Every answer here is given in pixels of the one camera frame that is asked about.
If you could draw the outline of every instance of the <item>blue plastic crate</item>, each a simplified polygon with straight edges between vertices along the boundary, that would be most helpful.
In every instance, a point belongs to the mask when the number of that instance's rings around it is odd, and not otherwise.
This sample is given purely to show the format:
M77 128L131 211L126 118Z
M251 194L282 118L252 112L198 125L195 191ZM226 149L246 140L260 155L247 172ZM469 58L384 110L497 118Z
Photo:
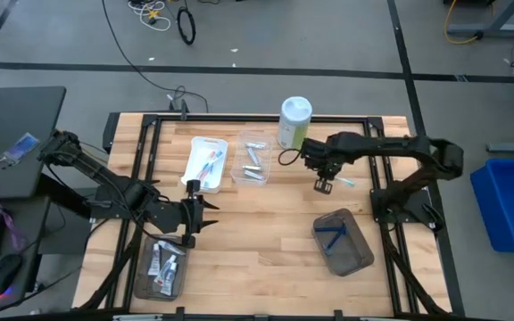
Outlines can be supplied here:
M514 160L488 160L471 174L471 184L491 245L514 251Z

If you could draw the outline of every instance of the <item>wooden table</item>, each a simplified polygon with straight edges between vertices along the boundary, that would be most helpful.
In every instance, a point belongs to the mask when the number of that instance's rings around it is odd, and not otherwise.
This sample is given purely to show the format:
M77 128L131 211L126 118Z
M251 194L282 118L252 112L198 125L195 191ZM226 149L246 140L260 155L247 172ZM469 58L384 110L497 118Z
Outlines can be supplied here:
M119 175L130 176L141 119L140 113L120 115L108 164ZM383 117L383 121L386 136L409 134L404 117ZM221 210L204 212L205 219L217 219L219 223L196 235L197 246L191 251L181 297L173 302L133 298L131 311L174 313L176 307L185 307L187 314L332 316L333 310L341 309L345 316L391 316L384 251L371 215L368 158L345 165L339 175L354 181L355 187L335 181L332 194L325 195L313 191L316 173L306 169L302 160L289 167L278 165L281 149L276 146L267 184L237 186L229 171L241 130L276 136L277 123L162 123L153 179L160 180L156 187L172 200L185 196L179 179L186 169L191 139L207 136L229 142L221 190L206 196ZM344 130L361 133L361 126L314 123L308 136L324 141ZM148 135L146 151L152 133ZM142 159L142 176L146 158ZM413 159L392 158L391 164L395 179L404 179L417 169ZM379 166L382 185L386 186L382 164ZM341 208L353 213L375 255L374 264L346 277L328 272L311 235L315 218ZM152 225L147 228L157 232ZM119 229L120 222L111 220L88 243L74 307L90 297L111 269ZM451 310L434 235L421 224L407 224L404 229L414 274L439 306ZM125 274L120 277L115 306L122 301ZM403 279L399 272L396 274L402 307L407 311Z

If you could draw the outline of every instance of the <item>white jar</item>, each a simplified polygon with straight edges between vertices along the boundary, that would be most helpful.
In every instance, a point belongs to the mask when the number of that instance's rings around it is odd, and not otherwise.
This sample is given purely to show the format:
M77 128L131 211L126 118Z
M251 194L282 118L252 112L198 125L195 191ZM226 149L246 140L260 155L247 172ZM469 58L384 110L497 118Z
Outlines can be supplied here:
M312 117L312 105L304 97L289 97L281 106L278 143L284 149L301 149Z

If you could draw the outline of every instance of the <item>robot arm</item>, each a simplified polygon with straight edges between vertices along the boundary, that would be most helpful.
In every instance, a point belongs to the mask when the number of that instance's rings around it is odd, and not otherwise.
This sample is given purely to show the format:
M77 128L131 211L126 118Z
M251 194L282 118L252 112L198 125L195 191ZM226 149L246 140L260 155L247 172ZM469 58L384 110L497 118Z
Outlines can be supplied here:
M55 130L41 147L38 159L47 165L73 167L97 182L111 200L88 204L98 206L106 216L129 218L137 224L149 221L165 234L176 232L180 224L185 224L183 246L194 247L195 238L191 234L200 233L203 227L216 222L203 221L204 206L217 208L205 202L201 195L195 196L199 191L199 181L187 183L186 199L171 202L149 182L116 175L84 154L75 134Z
M314 189L329 194L335 179L345 163L353 164L363 156L412 157L421 167L403 181L393 181L384 190L372 190L372 211L376 222L383 231L385 252L402 272L406 282L414 290L418 299L430 314L447 314L438 307L426 293L418 279L411 273L390 237L387 224L398 222L424 223L434 231L442 225L437 220L439 214L427 203L412 196L421 193L422 188L437 179L451 180L461 176L463 171L463 150L446 140L419 137L371 138L356 133L341 132L327 138L325 143L305 138L301 158L308 169L317 171L319 179Z

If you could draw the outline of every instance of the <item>concrete floor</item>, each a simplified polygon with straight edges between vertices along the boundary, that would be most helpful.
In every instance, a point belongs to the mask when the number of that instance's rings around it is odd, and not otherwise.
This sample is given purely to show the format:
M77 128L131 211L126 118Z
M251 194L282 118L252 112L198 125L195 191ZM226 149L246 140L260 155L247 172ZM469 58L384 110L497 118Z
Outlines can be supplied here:
M506 2L498 1L497 8ZM7 3L0 1L0 14ZM198 28L192 46L185 46L175 29L160 33L141 26L124 0L106 3L120 44L135 64L235 64L392 76L402 72L386 0L221 0L220 5L190 0ZM514 69L504 61L511 60L514 39L450 45L443 38L447 7L440 0L402 0L397 7L414 73L514 77ZM170 8L177 10L175 4ZM489 18L484 8L458 6L453 12L454 22ZM0 30L0 62L126 65L112 41L100 2L84 0L19 0ZM204 95L211 112L278 112L286 97L305 95L319 114L407 116L415 133L400 78L322 75L146 74L157 84L184 85ZM0 69L0 86L52 85L67 87L58 128L76 132L91 144L101 143L109 112L158 111L168 105L167 93L134 72ZM416 89L427 133L452 140L466 152L464 176L440 184L466 314L514 320L514 254L491 248L468 180L469 173L490 157L485 143L514 142L514 85L418 81ZM187 101L192 111L203 110L195 98ZM58 173L71 186L93 185L74 171ZM47 256L39 279L52 281L81 260L82 253ZM0 316L26 314L34 308L68 309L77 277Z

